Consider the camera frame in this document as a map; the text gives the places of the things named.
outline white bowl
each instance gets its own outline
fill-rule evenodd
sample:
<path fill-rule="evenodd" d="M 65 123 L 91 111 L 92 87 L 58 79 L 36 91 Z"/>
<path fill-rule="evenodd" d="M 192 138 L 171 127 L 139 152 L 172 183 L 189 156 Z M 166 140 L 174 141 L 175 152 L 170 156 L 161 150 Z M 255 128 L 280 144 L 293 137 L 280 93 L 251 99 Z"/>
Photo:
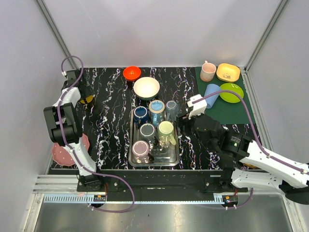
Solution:
<path fill-rule="evenodd" d="M 142 77 L 134 83 L 133 90 L 142 100 L 153 99 L 160 90 L 160 84 L 152 77 Z"/>

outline metal tray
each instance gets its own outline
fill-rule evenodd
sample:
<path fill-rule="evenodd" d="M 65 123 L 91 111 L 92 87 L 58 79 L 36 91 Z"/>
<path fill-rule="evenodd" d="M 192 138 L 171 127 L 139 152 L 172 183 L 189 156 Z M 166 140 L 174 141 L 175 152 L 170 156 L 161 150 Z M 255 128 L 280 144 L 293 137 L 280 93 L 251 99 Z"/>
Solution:
<path fill-rule="evenodd" d="M 177 135 L 177 130 L 174 130 L 174 136 L 176 139 L 176 145 L 173 146 L 169 144 L 168 146 L 153 147 L 150 151 L 150 154 L 153 156 L 154 161 L 143 161 L 138 162 L 132 154 L 132 145 L 139 140 L 139 131 L 138 128 L 133 123 L 133 111 L 131 112 L 131 121 L 130 121 L 130 147 L 129 147 L 129 163 L 133 167 L 149 167 L 149 166 L 175 166 L 179 163 L 180 154 L 179 154 L 179 139 Z"/>

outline pink mug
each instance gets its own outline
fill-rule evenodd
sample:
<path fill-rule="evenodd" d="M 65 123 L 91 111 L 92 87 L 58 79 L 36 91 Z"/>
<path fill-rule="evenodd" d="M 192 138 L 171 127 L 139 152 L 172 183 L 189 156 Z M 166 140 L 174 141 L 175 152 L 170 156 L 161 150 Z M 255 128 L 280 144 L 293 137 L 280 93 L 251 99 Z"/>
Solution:
<path fill-rule="evenodd" d="M 214 64 L 205 61 L 205 63 L 202 65 L 202 70 L 200 74 L 201 80 L 205 82 L 211 81 L 216 71 L 217 67 Z"/>

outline mug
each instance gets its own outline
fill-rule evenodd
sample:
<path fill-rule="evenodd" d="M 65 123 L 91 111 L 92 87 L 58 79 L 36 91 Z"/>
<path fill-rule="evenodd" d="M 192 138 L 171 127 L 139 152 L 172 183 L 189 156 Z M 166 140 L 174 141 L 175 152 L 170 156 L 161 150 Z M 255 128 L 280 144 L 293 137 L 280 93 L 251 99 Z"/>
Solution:
<path fill-rule="evenodd" d="M 158 139 L 155 134 L 155 127 L 150 123 L 145 123 L 140 127 L 140 140 L 148 142 L 150 146 L 158 145 Z"/>
<path fill-rule="evenodd" d="M 168 101 L 165 105 L 166 121 L 175 122 L 177 115 L 180 113 L 179 105 L 175 101 Z"/>
<path fill-rule="evenodd" d="M 165 117 L 165 105 L 160 100 L 154 100 L 149 104 L 150 119 L 152 124 L 157 127 Z"/>
<path fill-rule="evenodd" d="M 144 106 L 138 106 L 133 110 L 134 123 L 139 128 L 140 125 L 148 123 L 150 121 L 148 110 Z"/>
<path fill-rule="evenodd" d="M 170 142 L 172 145 L 176 145 L 174 138 L 174 125 L 169 121 L 163 121 L 158 126 L 159 141 L 163 143 Z"/>
<path fill-rule="evenodd" d="M 143 140 L 136 141 L 132 146 L 133 157 L 138 163 L 154 161 L 149 151 L 149 144 Z"/>
<path fill-rule="evenodd" d="M 205 61 L 201 69 L 201 74 L 200 74 L 201 80 L 205 82 L 211 81 L 216 71 L 217 71 L 217 67 L 214 64 L 208 63 L 207 61 Z"/>

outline pink plate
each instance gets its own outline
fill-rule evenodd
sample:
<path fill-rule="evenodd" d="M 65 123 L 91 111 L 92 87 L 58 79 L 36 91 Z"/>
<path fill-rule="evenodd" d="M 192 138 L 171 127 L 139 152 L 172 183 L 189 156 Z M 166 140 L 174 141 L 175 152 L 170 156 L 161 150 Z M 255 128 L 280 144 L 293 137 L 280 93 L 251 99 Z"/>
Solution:
<path fill-rule="evenodd" d="M 83 144 L 86 150 L 89 149 L 90 143 L 87 135 L 82 136 Z M 70 154 L 58 143 L 55 143 L 52 149 L 53 160 L 61 166 L 72 166 L 75 164 L 74 160 L 71 158 Z"/>

